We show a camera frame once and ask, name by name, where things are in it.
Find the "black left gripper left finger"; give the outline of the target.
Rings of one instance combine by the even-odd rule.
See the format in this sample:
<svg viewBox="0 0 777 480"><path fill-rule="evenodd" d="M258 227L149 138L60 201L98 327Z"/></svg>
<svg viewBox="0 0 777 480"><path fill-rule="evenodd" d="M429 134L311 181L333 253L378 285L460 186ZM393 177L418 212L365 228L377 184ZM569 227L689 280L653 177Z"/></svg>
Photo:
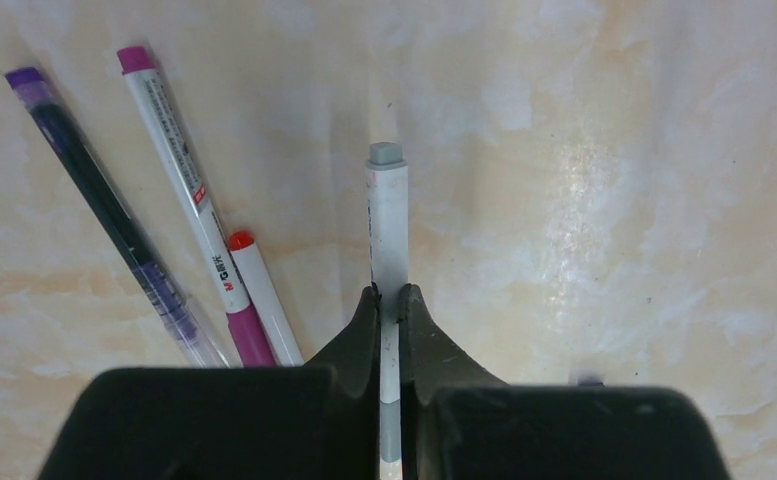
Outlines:
<svg viewBox="0 0 777 480"><path fill-rule="evenodd" d="M80 394L43 479L374 479L376 290L298 367L121 368Z"/></svg>

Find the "white pen grey cap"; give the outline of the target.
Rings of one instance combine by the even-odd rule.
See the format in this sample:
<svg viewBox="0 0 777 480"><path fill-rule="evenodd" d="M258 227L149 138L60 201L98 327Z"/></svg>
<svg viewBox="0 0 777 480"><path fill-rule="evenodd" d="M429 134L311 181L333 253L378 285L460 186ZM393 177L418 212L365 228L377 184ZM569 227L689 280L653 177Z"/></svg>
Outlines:
<svg viewBox="0 0 777 480"><path fill-rule="evenodd" d="M379 477L401 479L401 377L398 299L408 282L408 164L397 143L370 146L367 206L371 282L379 295Z"/></svg>

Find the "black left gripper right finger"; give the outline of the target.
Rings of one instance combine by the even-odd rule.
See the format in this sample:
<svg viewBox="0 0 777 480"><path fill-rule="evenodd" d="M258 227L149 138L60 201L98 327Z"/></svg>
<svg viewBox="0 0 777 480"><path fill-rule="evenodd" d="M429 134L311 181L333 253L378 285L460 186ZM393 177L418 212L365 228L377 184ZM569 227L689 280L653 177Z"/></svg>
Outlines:
<svg viewBox="0 0 777 480"><path fill-rule="evenodd" d="M669 388L510 385L398 298L402 471L408 479L726 479L696 405Z"/></svg>

